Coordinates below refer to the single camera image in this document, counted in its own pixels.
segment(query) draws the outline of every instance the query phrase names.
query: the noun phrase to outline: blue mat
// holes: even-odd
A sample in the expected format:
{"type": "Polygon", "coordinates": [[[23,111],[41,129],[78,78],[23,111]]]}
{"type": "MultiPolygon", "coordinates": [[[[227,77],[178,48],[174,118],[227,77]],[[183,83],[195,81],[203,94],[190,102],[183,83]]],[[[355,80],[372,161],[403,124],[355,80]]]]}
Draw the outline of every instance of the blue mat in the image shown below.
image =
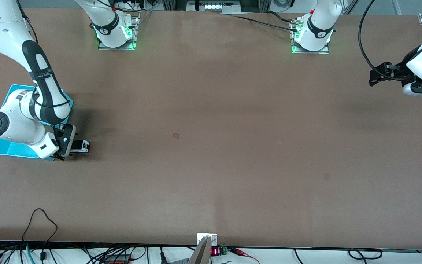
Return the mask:
{"type": "MultiPolygon", "coordinates": [[[[9,91],[7,92],[7,95],[4,99],[3,105],[7,101],[7,97],[9,97],[9,95],[17,89],[33,90],[34,87],[28,86],[28,85],[15,85],[15,84],[11,85],[11,87],[9,88],[9,91]]],[[[62,92],[66,96],[66,98],[69,100],[69,105],[72,109],[73,108],[72,99],[63,90],[62,90],[62,92]]],[[[66,124],[68,118],[69,118],[69,116],[65,120],[63,120],[62,124],[66,124]]],[[[22,144],[22,143],[9,142],[9,141],[4,140],[4,139],[0,139],[0,155],[13,156],[13,157],[23,157],[23,158],[30,158],[30,159],[38,159],[38,155],[29,146],[22,144]]],[[[54,159],[48,157],[45,160],[53,161],[54,159]]]]}

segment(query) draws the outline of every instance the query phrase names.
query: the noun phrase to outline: wire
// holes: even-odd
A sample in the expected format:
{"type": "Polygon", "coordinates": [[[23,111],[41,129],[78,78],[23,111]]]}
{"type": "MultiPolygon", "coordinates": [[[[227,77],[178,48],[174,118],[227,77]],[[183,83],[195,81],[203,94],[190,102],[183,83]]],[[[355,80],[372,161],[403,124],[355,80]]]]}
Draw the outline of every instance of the wire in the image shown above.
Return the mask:
{"type": "Polygon", "coordinates": [[[51,247],[49,248],[49,251],[50,251],[50,255],[52,255],[53,262],[55,262],[55,264],[58,264],[58,263],[56,262],[55,256],[53,256],[53,252],[52,252],[52,248],[51,248],[51,247]]]}
{"type": "Polygon", "coordinates": [[[362,17],[360,18],[360,22],[359,22],[359,30],[358,30],[358,44],[359,44],[359,48],[360,48],[360,52],[362,53],[362,56],[364,57],[364,59],[366,60],[367,64],[372,68],[372,70],[374,70],[376,73],[378,73],[380,76],[388,79],[388,80],[393,80],[393,81],[404,81],[407,79],[404,78],[395,78],[395,77],[391,77],[391,76],[387,76],[381,72],[379,72],[379,70],[377,70],[376,67],[374,67],[374,65],[370,62],[369,58],[367,57],[364,48],[362,47],[362,40],[360,38],[360,34],[361,34],[361,30],[362,30],[362,24],[364,23],[364,19],[366,18],[366,14],[369,11],[370,6],[374,3],[375,0],[372,0],[369,5],[367,5],[366,10],[364,11],[364,14],[362,14],[362,17]]]}
{"type": "Polygon", "coordinates": [[[132,258],[132,257],[131,257],[131,254],[133,253],[134,249],[137,249],[137,247],[136,247],[136,248],[134,247],[134,248],[131,250],[131,252],[129,253],[129,258],[128,258],[128,261],[135,261],[135,260],[141,259],[141,258],[142,258],[142,257],[144,257],[144,255],[146,254],[146,248],[144,248],[144,252],[142,253],[142,255],[141,255],[140,257],[137,257],[137,258],[132,258]]]}
{"type": "Polygon", "coordinates": [[[251,19],[251,18],[248,18],[248,17],[242,17],[242,16],[239,16],[239,15],[231,15],[231,17],[238,17],[238,18],[241,18],[241,19],[257,22],[257,23],[260,23],[262,25],[267,25],[267,26],[270,26],[270,27],[275,27],[275,28],[279,28],[279,29],[289,30],[289,31],[292,31],[292,32],[297,32],[297,29],[285,28],[285,27],[273,25],[273,24],[270,24],[270,23],[254,20],[254,19],[251,19]]]}
{"type": "Polygon", "coordinates": [[[25,245],[25,251],[27,251],[27,256],[29,256],[29,260],[32,264],[35,264],[34,259],[32,258],[32,255],[30,254],[30,250],[29,250],[29,244],[27,243],[25,245]]]}
{"type": "Polygon", "coordinates": [[[142,24],[142,22],[144,22],[144,20],[146,20],[146,18],[148,18],[152,14],[152,12],[154,11],[154,9],[156,9],[157,7],[152,7],[150,10],[148,10],[150,12],[139,22],[138,27],[139,27],[139,25],[142,24]]]}
{"type": "Polygon", "coordinates": [[[297,258],[297,260],[299,261],[299,263],[300,263],[300,264],[304,264],[304,263],[302,262],[302,260],[300,260],[300,257],[299,257],[299,255],[298,255],[298,253],[297,253],[296,249],[293,249],[293,250],[294,250],[294,253],[296,254],[296,258],[297,258]]]}
{"type": "Polygon", "coordinates": [[[260,263],[260,261],[258,260],[258,259],[256,259],[256,258],[254,258],[254,257],[252,257],[252,256],[250,256],[249,254],[246,254],[243,250],[240,250],[240,249],[236,249],[236,248],[232,248],[232,247],[228,247],[228,249],[229,249],[229,251],[230,252],[232,252],[232,253],[234,253],[234,254],[236,254],[236,255],[238,255],[238,256],[241,256],[241,257],[249,257],[250,259],[253,259],[253,260],[255,260],[256,262],[258,262],[258,264],[261,264],[260,263]]]}
{"type": "Polygon", "coordinates": [[[87,250],[86,246],[84,244],[82,244],[82,246],[84,247],[84,252],[86,252],[86,254],[89,256],[89,258],[92,260],[92,256],[90,255],[90,253],[87,250]]]}
{"type": "Polygon", "coordinates": [[[32,23],[30,22],[30,18],[28,16],[25,16],[25,18],[27,19],[27,23],[29,24],[30,28],[32,29],[32,33],[34,34],[34,37],[35,37],[35,42],[38,44],[37,33],[35,33],[34,27],[32,26],[32,23]]]}
{"type": "Polygon", "coordinates": [[[145,9],[133,10],[133,7],[132,7],[132,6],[131,6],[128,2],[126,2],[126,3],[127,3],[127,4],[131,7],[131,10],[132,10],[132,11],[129,11],[129,10],[125,10],[125,9],[122,9],[122,8],[116,7],[116,6],[115,6],[115,4],[114,4],[114,5],[107,5],[106,3],[102,2],[101,0],[97,0],[97,2],[99,2],[99,3],[101,3],[102,5],[105,5],[105,6],[107,6],[107,7],[110,7],[110,8],[115,8],[115,9],[120,10],[120,11],[125,12],[125,13],[134,13],[134,12],[139,12],[139,11],[145,11],[145,9]]]}
{"type": "Polygon", "coordinates": [[[376,252],[380,252],[380,255],[378,255],[377,257],[364,257],[364,255],[358,250],[358,249],[348,249],[348,254],[350,257],[352,257],[353,259],[356,260],[363,260],[364,264],[367,264],[367,260],[375,260],[375,259],[380,259],[383,255],[383,252],[380,249],[375,250],[376,252]],[[356,251],[359,254],[359,257],[355,257],[351,254],[351,251],[356,251]]]}
{"type": "Polygon", "coordinates": [[[52,222],[52,224],[55,226],[55,231],[53,231],[53,234],[45,241],[45,243],[43,243],[43,246],[45,247],[45,244],[50,240],[50,239],[52,239],[52,237],[56,234],[56,232],[58,231],[58,225],[52,220],[52,219],[50,219],[50,217],[48,217],[48,215],[47,215],[47,213],[45,212],[45,210],[43,210],[42,208],[37,208],[37,209],[35,209],[33,212],[32,212],[32,215],[30,216],[30,220],[29,220],[29,224],[27,224],[27,227],[25,228],[25,231],[24,231],[24,233],[22,234],[22,242],[24,242],[25,240],[24,240],[24,237],[25,237],[25,234],[27,233],[27,230],[29,229],[29,227],[30,227],[30,224],[32,223],[32,219],[33,219],[33,217],[34,217],[34,214],[35,214],[35,212],[37,212],[38,210],[40,210],[40,211],[42,211],[43,212],[43,214],[45,215],[45,217],[47,218],[47,220],[48,221],[50,221],[50,222],[52,222]]]}
{"type": "MultiPolygon", "coordinates": [[[[45,210],[43,210],[42,208],[37,208],[37,209],[35,209],[33,212],[32,212],[32,215],[30,216],[30,220],[29,220],[29,224],[27,224],[27,227],[25,228],[25,231],[24,231],[24,233],[22,234],[22,242],[24,242],[24,237],[25,237],[25,234],[27,233],[27,230],[29,229],[29,227],[30,227],[30,224],[32,223],[32,219],[33,219],[33,217],[34,217],[34,214],[35,214],[35,212],[37,212],[38,210],[40,210],[40,211],[42,211],[43,212],[43,214],[45,215],[45,217],[47,218],[47,220],[48,221],[50,221],[50,222],[52,222],[52,224],[55,226],[55,231],[53,231],[53,234],[47,239],[47,240],[45,240],[45,243],[43,243],[43,245],[42,245],[42,252],[44,252],[44,250],[45,250],[45,245],[47,244],[47,242],[50,240],[50,239],[52,239],[52,237],[56,234],[56,232],[58,231],[58,225],[50,218],[50,217],[48,217],[48,215],[47,215],[47,213],[45,212],[45,210]]],[[[30,255],[30,251],[29,251],[29,244],[27,244],[26,245],[26,248],[27,248],[27,254],[28,254],[28,256],[29,256],[29,259],[30,259],[30,262],[32,262],[32,264],[35,264],[34,262],[33,262],[33,259],[32,259],[32,256],[30,255]]]]}
{"type": "Polygon", "coordinates": [[[293,18],[293,19],[284,19],[284,18],[282,18],[280,15],[278,15],[278,13],[275,13],[275,12],[273,12],[273,11],[266,11],[265,13],[275,15],[276,17],[278,17],[278,19],[279,19],[279,20],[282,20],[282,21],[284,21],[284,22],[288,22],[288,23],[290,23],[290,22],[291,22],[291,20],[295,20],[294,18],[293,18]]]}

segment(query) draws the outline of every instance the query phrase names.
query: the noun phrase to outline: brown table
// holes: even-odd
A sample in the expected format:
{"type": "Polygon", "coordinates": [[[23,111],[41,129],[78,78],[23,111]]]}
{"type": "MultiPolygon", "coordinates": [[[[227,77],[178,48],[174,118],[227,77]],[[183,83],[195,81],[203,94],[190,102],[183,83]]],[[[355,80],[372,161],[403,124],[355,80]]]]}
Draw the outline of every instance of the brown table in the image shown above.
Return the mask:
{"type": "MultiPolygon", "coordinates": [[[[96,50],[82,10],[27,14],[92,152],[0,157],[0,239],[42,207],[62,241],[422,249],[422,98],[368,86],[359,16],[330,55],[295,55],[283,30],[208,12],[153,13],[134,52],[96,50]]],[[[364,28],[375,65],[422,41],[415,16],[364,28]]],[[[13,83],[32,84],[0,55],[0,104],[13,83]]],[[[51,232],[38,214],[28,239],[51,232]]]]}

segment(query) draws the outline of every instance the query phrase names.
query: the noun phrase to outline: black cable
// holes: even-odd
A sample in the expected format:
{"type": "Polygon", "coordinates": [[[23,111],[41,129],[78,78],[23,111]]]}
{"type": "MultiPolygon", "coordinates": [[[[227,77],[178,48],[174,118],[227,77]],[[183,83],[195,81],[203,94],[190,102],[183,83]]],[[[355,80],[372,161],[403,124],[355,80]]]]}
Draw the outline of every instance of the black cable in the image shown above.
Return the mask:
{"type": "Polygon", "coordinates": [[[134,13],[134,12],[139,12],[139,11],[147,11],[146,9],[134,10],[134,8],[130,5],[129,2],[126,2],[126,3],[129,5],[129,7],[131,7],[131,11],[129,11],[129,10],[122,10],[125,13],[134,13]]]}
{"type": "MultiPolygon", "coordinates": [[[[115,7],[114,5],[107,5],[106,3],[102,2],[101,0],[97,0],[97,2],[99,2],[102,5],[105,5],[107,7],[115,7]]],[[[122,8],[119,8],[119,7],[115,7],[115,8],[118,9],[118,10],[120,10],[120,11],[122,11],[122,12],[125,12],[125,13],[135,13],[135,12],[139,12],[139,11],[147,11],[146,9],[129,11],[129,10],[125,10],[125,9],[122,9],[122,8]]]]}
{"type": "Polygon", "coordinates": [[[50,217],[48,217],[48,215],[47,215],[47,213],[45,212],[45,210],[43,210],[42,208],[37,208],[37,209],[35,209],[33,212],[32,212],[32,215],[30,216],[30,220],[29,220],[29,224],[27,224],[27,227],[25,228],[25,231],[24,231],[24,233],[22,234],[22,242],[24,242],[24,237],[25,237],[25,234],[27,233],[27,230],[29,229],[29,227],[30,227],[30,224],[31,224],[31,222],[32,222],[32,219],[33,219],[33,217],[34,217],[34,214],[35,214],[35,212],[37,212],[38,210],[40,210],[40,211],[42,211],[43,212],[43,214],[45,215],[45,217],[47,218],[47,220],[48,221],[50,221],[50,222],[52,222],[52,224],[55,226],[55,231],[53,231],[53,234],[45,241],[45,243],[43,243],[43,246],[42,246],[42,252],[45,252],[44,250],[45,250],[45,245],[47,244],[47,242],[50,240],[50,239],[52,239],[52,237],[56,234],[56,232],[58,231],[58,225],[50,218],[50,217]]]}
{"type": "Polygon", "coordinates": [[[55,104],[55,105],[45,105],[45,104],[40,104],[39,102],[37,102],[37,100],[34,100],[34,102],[35,102],[35,104],[36,105],[39,105],[40,107],[45,107],[45,108],[54,108],[54,107],[59,107],[59,106],[62,106],[62,105],[65,105],[65,104],[67,104],[67,103],[69,103],[70,101],[68,100],[68,99],[66,99],[66,102],[64,102],[64,103],[61,103],[61,104],[55,104]]]}
{"type": "Polygon", "coordinates": [[[82,244],[82,246],[84,247],[84,252],[86,252],[86,254],[89,256],[89,258],[92,260],[92,256],[90,255],[90,253],[87,250],[86,246],[84,244],[82,244]]]}
{"type": "Polygon", "coordinates": [[[131,250],[131,252],[129,253],[129,259],[128,259],[128,261],[135,261],[135,260],[141,259],[141,258],[142,258],[142,257],[144,257],[144,255],[146,254],[146,248],[144,248],[144,252],[142,253],[142,255],[141,255],[140,257],[137,257],[137,258],[132,258],[132,257],[131,257],[131,254],[133,253],[134,249],[137,249],[137,247],[136,247],[136,248],[134,247],[134,248],[131,250]]]}
{"type": "Polygon", "coordinates": [[[367,260],[375,260],[375,259],[380,259],[382,257],[383,252],[380,249],[377,249],[376,252],[380,252],[380,255],[378,255],[377,257],[364,257],[364,255],[358,249],[348,249],[348,254],[350,257],[356,260],[363,260],[364,264],[367,264],[367,260]],[[351,254],[351,251],[356,251],[359,254],[359,257],[353,256],[351,254]]]}
{"type": "Polygon", "coordinates": [[[292,31],[292,32],[297,32],[297,29],[285,28],[285,27],[273,25],[273,24],[270,24],[270,23],[254,20],[254,19],[251,19],[251,18],[248,18],[248,17],[242,17],[242,16],[238,16],[238,15],[231,15],[231,16],[232,17],[238,17],[238,18],[241,18],[241,19],[246,19],[246,20],[253,21],[253,22],[257,22],[257,23],[260,23],[262,25],[267,25],[267,26],[270,26],[270,27],[275,27],[275,28],[279,28],[279,29],[289,30],[289,31],[292,31]]]}
{"type": "Polygon", "coordinates": [[[366,60],[367,64],[372,68],[372,70],[374,70],[380,76],[383,76],[384,78],[386,78],[388,80],[394,80],[394,81],[404,81],[404,80],[407,80],[407,79],[404,79],[404,78],[395,78],[395,77],[387,76],[387,75],[379,72],[379,70],[377,70],[377,68],[374,67],[374,65],[370,62],[369,58],[367,57],[366,53],[364,52],[364,48],[362,47],[362,40],[360,38],[360,34],[361,34],[362,24],[364,23],[364,19],[366,17],[366,14],[369,11],[370,6],[374,3],[374,1],[375,0],[372,0],[369,3],[369,5],[367,5],[366,10],[364,11],[364,14],[362,14],[362,17],[360,18],[359,30],[358,30],[358,44],[359,44],[360,52],[362,53],[362,56],[366,60]]]}
{"type": "Polygon", "coordinates": [[[35,42],[38,44],[37,33],[35,33],[34,27],[32,26],[32,23],[30,22],[30,18],[28,16],[25,16],[25,18],[27,19],[27,23],[29,24],[30,28],[32,29],[32,33],[34,34],[34,37],[35,37],[35,42]]]}
{"type": "Polygon", "coordinates": [[[55,262],[55,264],[58,264],[58,263],[56,262],[55,256],[53,256],[52,248],[51,248],[51,247],[49,247],[49,248],[48,248],[48,250],[50,251],[50,255],[52,255],[53,262],[55,262]]]}
{"type": "Polygon", "coordinates": [[[21,246],[20,246],[20,250],[19,250],[19,257],[21,257],[21,264],[24,264],[24,260],[22,259],[22,246],[23,246],[23,242],[21,242],[21,246]]]}
{"type": "Polygon", "coordinates": [[[288,22],[288,23],[290,23],[290,22],[291,22],[291,20],[294,20],[294,19],[284,19],[284,18],[282,18],[280,15],[278,15],[278,13],[273,12],[273,11],[266,11],[265,13],[275,15],[276,17],[278,17],[278,19],[279,19],[279,20],[282,20],[282,21],[284,21],[284,22],[288,22]]]}
{"type": "Polygon", "coordinates": [[[300,262],[300,264],[304,264],[303,262],[302,262],[302,260],[300,260],[300,257],[299,257],[299,255],[298,255],[298,253],[297,253],[297,250],[296,249],[293,249],[294,250],[294,253],[296,254],[296,258],[297,258],[297,260],[300,262]]]}

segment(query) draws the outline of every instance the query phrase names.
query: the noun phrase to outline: black band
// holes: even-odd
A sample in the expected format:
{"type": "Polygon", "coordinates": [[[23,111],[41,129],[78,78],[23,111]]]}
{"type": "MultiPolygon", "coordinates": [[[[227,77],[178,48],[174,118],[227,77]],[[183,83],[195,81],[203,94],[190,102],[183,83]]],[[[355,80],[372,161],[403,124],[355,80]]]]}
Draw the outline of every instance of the black band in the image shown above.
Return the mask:
{"type": "Polygon", "coordinates": [[[52,67],[47,67],[43,70],[37,70],[37,71],[34,70],[32,72],[29,71],[30,78],[32,78],[32,80],[34,81],[40,81],[40,80],[49,78],[50,75],[52,74],[53,74],[52,67]]]}
{"type": "Polygon", "coordinates": [[[102,35],[110,35],[110,32],[112,31],[112,29],[114,29],[117,25],[118,25],[118,14],[115,13],[115,17],[112,20],[112,22],[110,22],[110,24],[108,25],[104,25],[104,26],[99,26],[96,25],[94,23],[92,23],[92,25],[94,25],[95,29],[102,35]]]}
{"type": "Polygon", "coordinates": [[[308,17],[307,26],[308,26],[308,29],[313,32],[313,34],[315,35],[317,39],[321,39],[321,38],[323,39],[333,29],[333,27],[330,27],[329,29],[323,30],[314,26],[314,24],[312,23],[312,16],[308,17]]]}

